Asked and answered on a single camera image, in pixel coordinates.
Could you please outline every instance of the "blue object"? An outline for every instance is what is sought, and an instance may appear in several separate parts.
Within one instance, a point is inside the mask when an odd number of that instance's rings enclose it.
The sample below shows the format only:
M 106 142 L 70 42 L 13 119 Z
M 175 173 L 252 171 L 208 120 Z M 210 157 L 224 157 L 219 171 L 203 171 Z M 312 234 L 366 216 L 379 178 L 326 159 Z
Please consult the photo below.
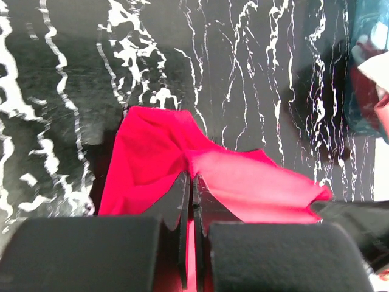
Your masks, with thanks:
M 364 118 L 360 105 L 363 96 L 356 97 L 355 86 L 357 82 L 352 83 L 350 70 L 351 68 L 360 65 L 371 55 L 366 55 L 365 50 L 359 44 L 367 44 L 371 50 L 386 51 L 389 48 L 389 0 L 358 0 L 356 9 L 356 18 L 354 20 L 353 32 L 351 35 L 351 53 L 349 56 L 348 77 L 346 80 L 346 97 L 344 104 L 344 112 L 348 121 L 349 127 L 356 133 L 383 137 L 388 143 L 387 135 L 384 129 L 373 127 L 373 124 L 379 124 L 379 119 L 373 116 L 367 120 Z M 376 88 L 374 86 L 366 91 L 366 98 L 369 94 L 375 95 Z M 373 111 L 375 104 L 371 104 L 369 110 Z

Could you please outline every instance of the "red towel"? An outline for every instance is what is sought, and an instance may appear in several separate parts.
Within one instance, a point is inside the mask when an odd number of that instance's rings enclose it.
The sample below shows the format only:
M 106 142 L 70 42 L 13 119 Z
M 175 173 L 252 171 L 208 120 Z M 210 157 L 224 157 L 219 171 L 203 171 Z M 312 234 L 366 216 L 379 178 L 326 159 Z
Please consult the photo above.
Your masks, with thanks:
M 203 135 L 188 111 L 132 107 L 120 126 L 99 215 L 141 214 L 182 171 L 200 173 L 210 192 L 245 222 L 315 223 L 314 200 L 331 192 L 278 167 L 264 151 L 238 153 Z M 188 290 L 196 291 L 190 224 Z
M 364 76 L 357 66 L 350 69 L 351 82 L 356 95 L 360 114 L 366 119 L 370 126 L 376 131 L 380 130 L 380 123 L 374 107 L 379 102 L 376 83 Z

